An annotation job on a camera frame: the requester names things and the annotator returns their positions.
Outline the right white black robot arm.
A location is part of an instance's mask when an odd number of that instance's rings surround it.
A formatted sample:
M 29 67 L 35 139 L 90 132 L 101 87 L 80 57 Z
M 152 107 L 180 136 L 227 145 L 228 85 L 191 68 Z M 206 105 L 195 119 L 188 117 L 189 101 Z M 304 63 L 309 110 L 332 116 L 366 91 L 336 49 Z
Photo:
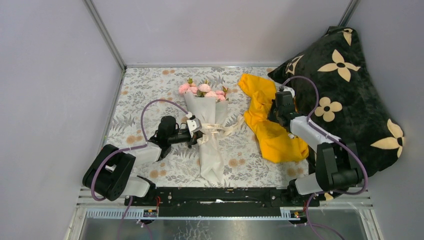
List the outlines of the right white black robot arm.
M 312 165 L 312 173 L 289 183 L 286 198 L 291 205 L 301 205 L 310 194 L 347 190 L 367 180 L 367 172 L 357 156 L 356 144 L 341 141 L 298 113 L 290 92 L 275 94 L 268 119 L 285 128 L 291 137 L 303 140 L 309 148 L 308 161 Z

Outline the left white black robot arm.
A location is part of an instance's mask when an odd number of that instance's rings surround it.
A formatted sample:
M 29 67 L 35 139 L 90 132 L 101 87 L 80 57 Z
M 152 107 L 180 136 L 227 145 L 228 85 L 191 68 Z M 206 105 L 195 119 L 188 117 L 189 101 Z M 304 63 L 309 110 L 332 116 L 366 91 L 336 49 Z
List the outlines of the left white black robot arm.
M 188 148 L 196 145 L 203 136 L 202 124 L 194 115 L 181 128 L 173 116 L 161 118 L 157 130 L 147 143 L 120 149 L 105 145 L 82 178 L 83 186 L 91 190 L 96 201 L 115 201 L 120 196 L 134 196 L 144 206 L 152 204 L 155 192 L 153 183 L 141 176 L 132 176 L 138 165 L 163 160 L 172 145 L 186 143 Z

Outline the white wrapping paper sheet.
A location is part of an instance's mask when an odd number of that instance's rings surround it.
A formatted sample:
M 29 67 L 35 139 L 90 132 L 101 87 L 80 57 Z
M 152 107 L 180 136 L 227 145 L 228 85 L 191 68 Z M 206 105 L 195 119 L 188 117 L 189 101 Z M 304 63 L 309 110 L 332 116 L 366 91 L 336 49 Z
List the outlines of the white wrapping paper sheet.
M 199 146 L 200 175 L 209 182 L 223 180 L 224 160 L 219 151 L 219 138 L 228 116 L 228 102 L 217 101 L 214 97 L 197 97 L 192 93 L 183 95 L 187 110 L 199 121 L 202 137 L 197 140 Z

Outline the pink fake flower stem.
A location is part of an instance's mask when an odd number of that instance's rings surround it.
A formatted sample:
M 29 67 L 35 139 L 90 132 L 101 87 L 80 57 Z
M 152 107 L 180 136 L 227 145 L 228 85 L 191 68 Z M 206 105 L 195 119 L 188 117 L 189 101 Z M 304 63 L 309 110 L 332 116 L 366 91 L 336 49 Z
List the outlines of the pink fake flower stem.
M 212 93 L 212 88 L 210 87 L 207 81 L 205 81 L 204 83 L 200 84 L 197 87 L 197 96 L 198 97 L 213 97 L 214 96 L 214 94 Z
M 227 93 L 229 89 L 225 86 L 222 87 L 222 90 L 211 90 L 205 94 L 205 97 L 215 98 L 216 102 L 227 101 Z
M 189 78 L 185 83 L 179 86 L 178 88 L 179 94 L 183 95 L 186 93 L 191 93 L 193 95 L 197 95 L 198 93 L 198 87 L 194 83 L 192 78 Z

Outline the cream printed ribbon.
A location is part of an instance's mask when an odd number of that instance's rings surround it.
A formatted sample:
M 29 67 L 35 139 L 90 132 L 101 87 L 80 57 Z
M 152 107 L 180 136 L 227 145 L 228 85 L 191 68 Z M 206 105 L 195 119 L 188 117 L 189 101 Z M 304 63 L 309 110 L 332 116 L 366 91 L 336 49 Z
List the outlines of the cream printed ribbon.
M 242 115 L 237 117 L 235 124 L 230 126 L 223 126 L 218 123 L 201 123 L 202 129 L 200 130 L 203 135 L 201 140 L 198 140 L 199 145 L 205 144 L 210 140 L 210 138 L 223 138 L 231 135 L 233 132 L 237 131 L 241 125 L 245 122 L 245 118 Z

